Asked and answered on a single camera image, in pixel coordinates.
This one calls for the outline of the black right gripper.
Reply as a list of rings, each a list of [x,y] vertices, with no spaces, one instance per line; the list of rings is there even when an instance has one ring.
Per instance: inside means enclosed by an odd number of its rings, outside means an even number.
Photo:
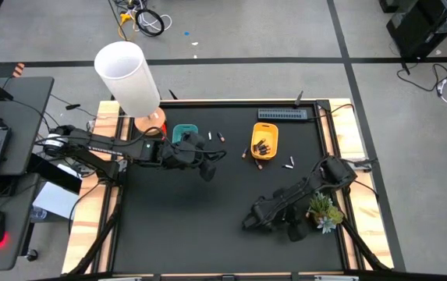
[[[260,226],[272,226],[282,223],[282,195],[265,198],[259,197],[254,203],[254,215],[248,214],[242,221],[244,230],[249,233],[259,233]]]

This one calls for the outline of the teal plastic bin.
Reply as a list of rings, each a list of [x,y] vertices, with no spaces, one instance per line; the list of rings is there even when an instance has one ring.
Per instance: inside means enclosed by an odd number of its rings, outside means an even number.
[[[188,141],[191,137],[198,135],[198,127],[194,124],[178,124],[172,131],[172,143]]]

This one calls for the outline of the potted succulent plant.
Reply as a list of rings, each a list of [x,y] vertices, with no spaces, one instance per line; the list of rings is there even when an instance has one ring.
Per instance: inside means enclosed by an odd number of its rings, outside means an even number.
[[[323,234],[333,231],[344,219],[344,214],[334,206],[332,199],[320,192],[310,199],[308,214]]]

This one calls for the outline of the white shade table lamp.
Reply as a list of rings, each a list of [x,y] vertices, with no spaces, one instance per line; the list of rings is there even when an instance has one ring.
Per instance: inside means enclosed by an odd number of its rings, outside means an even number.
[[[130,41],[108,44],[96,54],[94,69],[141,133],[161,133],[166,115],[140,46]]]

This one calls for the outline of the yellow plastic bin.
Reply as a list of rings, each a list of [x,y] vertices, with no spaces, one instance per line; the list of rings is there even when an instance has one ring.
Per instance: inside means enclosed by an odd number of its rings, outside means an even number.
[[[259,155],[259,151],[255,144],[261,139],[265,138],[266,141],[261,146],[269,146],[273,155],[271,157],[263,157]],[[255,123],[253,127],[253,133],[250,142],[250,151],[255,159],[270,160],[274,158],[278,150],[278,127],[271,123]]]

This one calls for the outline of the grey power strip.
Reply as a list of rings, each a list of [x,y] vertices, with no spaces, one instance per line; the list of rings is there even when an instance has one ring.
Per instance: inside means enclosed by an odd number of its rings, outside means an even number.
[[[306,109],[293,108],[259,108],[257,110],[258,119],[269,120],[289,120],[306,121],[308,120]]]

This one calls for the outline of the white box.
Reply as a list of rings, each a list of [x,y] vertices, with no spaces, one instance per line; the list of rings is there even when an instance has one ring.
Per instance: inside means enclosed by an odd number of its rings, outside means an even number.
[[[33,201],[37,211],[44,210],[63,218],[74,219],[75,203],[79,196],[56,184],[47,182]]]

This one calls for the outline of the black office desk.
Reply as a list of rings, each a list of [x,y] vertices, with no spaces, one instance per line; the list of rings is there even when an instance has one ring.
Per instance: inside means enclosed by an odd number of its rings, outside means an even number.
[[[0,101],[0,119],[10,129],[10,136],[0,158],[0,176],[10,178],[12,188],[0,197],[0,212],[5,214],[4,240],[0,243],[0,271],[14,267],[29,227],[29,213],[41,176],[34,171],[30,157],[41,125],[54,79],[47,77],[0,78],[12,96]]]

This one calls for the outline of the black computer tower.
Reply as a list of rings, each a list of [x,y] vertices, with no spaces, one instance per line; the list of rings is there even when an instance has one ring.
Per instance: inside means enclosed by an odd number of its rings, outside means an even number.
[[[386,28],[402,58],[425,58],[447,38],[447,0],[399,0]]]

